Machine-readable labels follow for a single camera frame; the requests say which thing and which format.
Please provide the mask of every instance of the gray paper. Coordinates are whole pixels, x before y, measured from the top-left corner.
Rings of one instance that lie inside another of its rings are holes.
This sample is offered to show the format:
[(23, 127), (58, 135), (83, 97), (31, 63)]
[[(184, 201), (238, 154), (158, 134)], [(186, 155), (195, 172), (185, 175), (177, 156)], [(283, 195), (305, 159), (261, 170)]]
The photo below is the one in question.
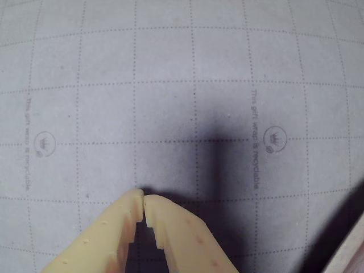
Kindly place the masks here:
[[(0, 264), (40, 272), (122, 193), (239, 272), (320, 272), (364, 210), (363, 0), (0, 1)], [(127, 272), (168, 272), (138, 225)]]

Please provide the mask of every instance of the gray surface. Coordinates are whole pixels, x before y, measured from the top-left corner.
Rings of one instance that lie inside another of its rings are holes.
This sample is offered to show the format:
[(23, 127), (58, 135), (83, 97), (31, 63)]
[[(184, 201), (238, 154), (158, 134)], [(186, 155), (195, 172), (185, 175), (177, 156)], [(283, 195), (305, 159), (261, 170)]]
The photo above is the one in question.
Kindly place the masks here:
[[(319, 272), (363, 211), (363, 0), (0, 7), (2, 271), (39, 272), (135, 187), (199, 215), (240, 272)], [(166, 272), (136, 241), (128, 272)]]

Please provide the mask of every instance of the wooden edge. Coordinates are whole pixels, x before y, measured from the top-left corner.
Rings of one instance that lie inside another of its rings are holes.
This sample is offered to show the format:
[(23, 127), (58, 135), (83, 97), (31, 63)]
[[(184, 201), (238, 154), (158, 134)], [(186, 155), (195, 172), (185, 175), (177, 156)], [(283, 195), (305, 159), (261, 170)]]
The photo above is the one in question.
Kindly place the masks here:
[(322, 273), (355, 272), (364, 272), (364, 214), (341, 243)]

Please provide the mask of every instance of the circular logo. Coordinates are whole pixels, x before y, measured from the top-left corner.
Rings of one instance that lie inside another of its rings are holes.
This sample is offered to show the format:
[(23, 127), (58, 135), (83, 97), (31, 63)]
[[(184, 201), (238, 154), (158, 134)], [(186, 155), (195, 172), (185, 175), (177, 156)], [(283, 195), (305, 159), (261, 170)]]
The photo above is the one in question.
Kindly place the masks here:
[(49, 132), (41, 132), (34, 139), (34, 149), (39, 158), (53, 154), (56, 149), (56, 139)]
[(279, 152), (287, 144), (286, 132), (278, 126), (272, 126), (264, 133), (264, 145), (268, 153)]

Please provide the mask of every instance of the dotted grid line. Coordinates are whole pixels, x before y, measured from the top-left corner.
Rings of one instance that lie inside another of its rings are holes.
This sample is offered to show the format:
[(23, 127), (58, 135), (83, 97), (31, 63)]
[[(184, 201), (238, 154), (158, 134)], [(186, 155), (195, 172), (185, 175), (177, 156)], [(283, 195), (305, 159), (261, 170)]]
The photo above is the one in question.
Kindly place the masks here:
[(24, 1), (24, 2), (20, 2), (20, 3), (14, 3), (14, 4), (10, 4), (10, 5), (7, 5), (7, 1), (5, 1), (4, 3), (4, 6), (1, 7), (2, 10), (8, 8), (8, 7), (15, 7), (15, 6), (20, 6), (20, 5), (23, 5), (23, 4), (28, 4), (28, 3), (32, 3), (32, 2), (38, 2), (39, 0), (29, 0), (29, 1)]
[(32, 250), (27, 250), (27, 249), (21, 249), (21, 248), (18, 248), (18, 247), (10, 247), (10, 246), (2, 246), (2, 245), (0, 245), (0, 249), (22, 251), (22, 252), (28, 252), (28, 253), (33, 253), (33, 254), (42, 254), (42, 255), (48, 255), (48, 256), (53, 256), (53, 257), (58, 255), (58, 254), (54, 254), (54, 253), (47, 253), (47, 252), (41, 252), (41, 251), (32, 251)]
[[(84, 28), (85, 22), (85, 13), (86, 13), (86, 1), (84, 1), (82, 5), (82, 16), (81, 16), (81, 25), (80, 25), (80, 35), (78, 41), (78, 60), (77, 60), (77, 90), (76, 90), (76, 143), (78, 143), (78, 137), (80, 132), (80, 111), (79, 111), (79, 103), (80, 103), (80, 72), (81, 72), (81, 56), (82, 56), (82, 31)], [(81, 222), (81, 206), (80, 206), (80, 159), (79, 159), (79, 148), (76, 145), (76, 188), (77, 188), (77, 215), (78, 215), (78, 231), (82, 233), (82, 222)]]
[(342, 2), (339, 2), (339, 1), (335, 1), (335, 0), (328, 0), (328, 1), (331, 2), (331, 3), (341, 4), (343, 6), (352, 7), (354, 9), (357, 8), (357, 6), (354, 6), (354, 5), (351, 5), (351, 4), (348, 4), (348, 3), (342, 3)]
[(363, 19), (363, 15), (362, 15), (362, 10), (359, 7), (358, 0), (355, 0), (355, 5), (356, 5), (355, 8), (358, 10), (358, 13), (359, 13), (360, 21), (362, 22), (362, 25), (364, 26), (364, 19)]
[(189, 0), (189, 17), (190, 17), (190, 24), (191, 24), (191, 50), (192, 50), (192, 78), (193, 78), (193, 111), (195, 116), (195, 171), (196, 171), (196, 214), (197, 216), (200, 215), (200, 206), (199, 206), (199, 199), (200, 199), (200, 186), (199, 186), (199, 170), (198, 170), (198, 120), (197, 120), (197, 88), (196, 88), (196, 53), (195, 53), (195, 33), (194, 33), (194, 23), (193, 23), (193, 9), (192, 9), (192, 0)]
[(0, 147), (23, 146), (23, 143), (0, 143)]
[[(305, 82), (305, 74), (304, 74), (304, 67), (302, 62), (302, 55), (301, 55), (301, 48), (300, 48), (300, 41), (299, 35), (296, 31), (296, 22), (293, 15), (293, 9), (291, 6), (291, 1), (287, 0), (289, 13), (291, 14), (291, 20), (293, 29), (295, 32), (296, 44), (297, 44), (297, 52), (300, 62), (300, 69), (301, 69), (301, 76), (302, 82)], [(306, 133), (306, 168), (307, 168), (307, 212), (306, 212), (306, 223), (305, 223), (305, 248), (304, 248), (304, 257), (307, 255), (307, 245), (308, 245), (308, 226), (309, 226), (309, 197), (310, 197), (310, 188), (309, 188), (309, 138), (308, 138), (308, 108), (307, 108), (307, 90), (306, 85), (303, 84), (303, 92), (304, 92), (304, 103), (305, 103), (305, 133)]]
[[(138, 0), (134, 0), (134, 28), (133, 28), (133, 161), (134, 161), (134, 186), (138, 187), (137, 176), (137, 35), (138, 35)], [(140, 259), (140, 231), (139, 226), (135, 229), (136, 255)], [(142, 265), (138, 262), (138, 272), (142, 272)]]
[[(42, 10), (43, 7), (43, 0), (40, 1), (39, 3), (39, 9), (38, 9), (38, 13), (37, 13), (37, 17), (36, 17), (36, 21), (35, 21), (35, 27), (34, 27), (34, 33), (33, 33), (33, 40), (32, 40), (32, 45), (31, 45), (31, 53), (30, 53), (30, 67), (29, 67), (29, 77), (28, 77), (28, 92), (27, 92), (27, 100), (31, 100), (31, 81), (32, 81), (32, 69), (33, 69), (33, 61), (34, 61), (34, 48), (35, 48), (35, 37), (36, 37), (36, 33), (38, 31), (38, 24), (39, 24), (39, 17), (40, 17), (40, 12)], [(24, 151), (24, 162), (28, 161), (28, 166), (30, 166), (30, 156), (28, 154), (28, 145)], [(25, 169), (25, 173), (24, 173), (25, 177), (30, 177), (30, 173), (27, 173), (27, 170)], [(26, 186), (26, 191), (27, 191), (27, 179), (25, 181), (25, 186)], [(31, 250), (32, 250), (32, 260), (33, 260), (33, 268), (34, 268), (34, 272), (37, 272), (37, 268), (36, 268), (36, 261), (35, 261), (35, 249), (34, 249), (34, 238), (33, 238), (33, 231), (32, 231), (32, 221), (31, 221), (31, 209), (30, 209), (30, 201), (29, 201), (29, 194), (28, 192), (26, 192), (26, 201), (27, 201), (27, 217), (28, 217), (28, 228), (29, 228), (29, 236), (30, 236), (30, 242), (31, 242)]]
[(119, 144), (174, 144), (174, 143), (229, 143), (247, 142), (249, 139), (174, 139), (174, 140), (147, 140), (147, 141), (113, 141), (113, 142), (78, 142), (78, 143), (57, 143), (61, 146), (72, 145), (119, 145)]
[[(289, 141), (301, 141), (301, 140), (337, 140), (337, 139), (348, 139), (348, 136), (320, 136), (320, 137), (309, 137), (309, 138), (288, 138)], [(364, 136), (351, 136), (351, 139), (364, 139)], [(123, 145), (123, 144), (173, 144), (173, 143), (231, 143), (231, 142), (248, 142), (247, 139), (174, 139), (174, 140), (147, 140), (147, 141), (109, 141), (109, 142), (78, 142), (78, 143), (57, 143), (59, 146), (72, 146), (72, 145)], [(3, 144), (5, 146), (14, 146), (17, 144)]]
[(80, 88), (91, 86), (115, 86), (115, 85), (131, 85), (131, 84), (173, 84), (173, 83), (223, 83), (223, 82), (250, 82), (250, 83), (265, 83), (265, 84), (293, 84), (293, 85), (318, 85), (318, 86), (336, 86), (342, 88), (364, 89), (364, 86), (349, 85), (349, 84), (335, 84), (331, 82), (310, 82), (310, 81), (280, 81), (280, 80), (250, 80), (250, 79), (215, 79), (215, 80), (155, 80), (155, 81), (125, 81), (125, 82), (99, 82), (95, 84), (74, 84), (74, 85), (60, 85), (60, 86), (45, 86), (39, 88), (27, 88), (21, 90), (13, 90), (0, 92), (1, 94), (14, 94), (23, 92), (67, 89), (67, 88)]
[[(326, 0), (326, 5), (330, 14), (330, 20), (331, 20), (331, 24), (333, 26), (334, 29), (334, 33), (335, 33), (335, 37), (336, 37), (336, 44), (337, 44), (337, 49), (338, 49), (338, 53), (339, 53), (339, 58), (340, 58), (340, 63), (341, 63), (341, 69), (342, 69), (342, 75), (344, 77), (344, 84), (346, 85), (346, 73), (345, 73), (345, 66), (344, 66), (344, 59), (342, 57), (342, 53), (341, 53), (341, 47), (340, 47), (340, 42), (337, 39), (337, 30), (336, 30), (336, 25), (334, 23), (334, 19), (332, 16), (332, 12), (329, 6), (329, 3), (327, 2), (328, 0)], [(347, 120), (348, 120), (348, 162), (349, 162), (349, 187), (351, 187), (351, 148), (350, 148), (350, 144), (351, 144), (351, 137), (350, 137), (350, 107), (349, 107), (349, 92), (348, 92), (348, 88), (345, 88), (345, 97), (346, 97), (346, 115), (347, 115)], [(348, 228), (350, 227), (350, 219), (351, 219), (351, 195), (349, 196), (349, 205), (348, 205)]]
[[(321, 245), (329, 245), (331, 243), (332, 242), (325, 242), (325, 243), (323, 243)], [(290, 252), (290, 251), (311, 248), (311, 247), (314, 247), (314, 246), (317, 246), (317, 245), (318, 244), (312, 244), (312, 245), (308, 245), (308, 246), (292, 247), (292, 248), (288, 248), (288, 249), (277, 249), (277, 250), (271, 250), (271, 251), (261, 251), (261, 252), (257, 252), (257, 253), (229, 255), (228, 257), (229, 257), (229, 259), (231, 259), (231, 258), (247, 258), (247, 257), (253, 257), (253, 256), (262, 256), (262, 255), (286, 253), (286, 252)], [(22, 252), (32, 253), (32, 251), (30, 251), (30, 250), (21, 249), (21, 248), (18, 248), (18, 247), (8, 247), (8, 246), (0, 245), (0, 248), (14, 250), (14, 251), (22, 251)], [(58, 256), (58, 254), (56, 254), (56, 253), (46, 253), (46, 252), (40, 252), (40, 251), (34, 251), (34, 253), (41, 254), (41, 255), (52, 256), (52, 257)], [(165, 258), (128, 258), (128, 262), (138, 262), (138, 263), (140, 263), (140, 262), (166, 262), (166, 259)]]
[[(353, 192), (359, 189), (364, 189), (364, 185), (351, 187), (351, 188), (342, 188), (342, 189), (332, 189), (330, 191), (321, 191), (321, 192), (311, 192), (310, 196), (317, 195), (330, 195), (334, 193), (340, 192)], [(179, 205), (189, 205), (189, 204), (216, 204), (216, 203), (234, 203), (234, 202), (245, 202), (245, 201), (264, 201), (264, 200), (278, 200), (278, 199), (286, 199), (286, 198), (301, 198), (307, 197), (307, 193), (299, 193), (294, 195), (280, 195), (280, 196), (264, 196), (264, 197), (252, 197), (252, 198), (235, 198), (235, 199), (223, 199), (223, 200), (198, 200), (198, 201), (175, 201)], [(40, 199), (40, 198), (25, 198), (25, 197), (9, 197), (9, 196), (0, 196), (0, 200), (7, 201), (29, 201), (29, 202), (47, 202), (47, 203), (59, 203), (59, 204), (93, 204), (93, 205), (111, 205), (113, 202), (110, 201), (69, 201), (69, 200), (48, 200), (48, 199)]]
[[(257, 31), (257, 32), (270, 32), (270, 33), (285, 33), (290, 35), (299, 35), (299, 36), (310, 36), (316, 37), (321, 39), (329, 39), (329, 40), (336, 40), (337, 38), (331, 36), (322, 36), (317, 34), (310, 34), (304, 32), (293, 32), (293, 31), (286, 31), (286, 30), (272, 30), (269, 28), (256, 28), (256, 27), (212, 27), (212, 26), (180, 26), (180, 27), (134, 27), (134, 28), (109, 28), (105, 30), (93, 30), (93, 31), (84, 31), (82, 33), (79, 32), (72, 32), (67, 34), (60, 34), (60, 35), (52, 35), (52, 36), (45, 36), (45, 37), (38, 37), (33, 39), (21, 40), (18, 42), (12, 43), (4, 43), (0, 44), (1, 47), (9, 47), (14, 46), (17, 44), (24, 44), (24, 43), (31, 43), (34, 40), (48, 40), (48, 39), (57, 39), (57, 38), (64, 38), (70, 36), (79, 36), (79, 35), (90, 35), (90, 34), (97, 34), (97, 33), (105, 33), (105, 32), (119, 32), (119, 31), (134, 31), (136, 30), (167, 30), (167, 29), (189, 29), (189, 28), (200, 28), (200, 29), (216, 29), (216, 30), (249, 30), (249, 31)], [(357, 40), (350, 40), (350, 39), (343, 39), (338, 38), (339, 41), (348, 42), (348, 43), (355, 43), (355, 44), (364, 44), (364, 41), (357, 41)]]

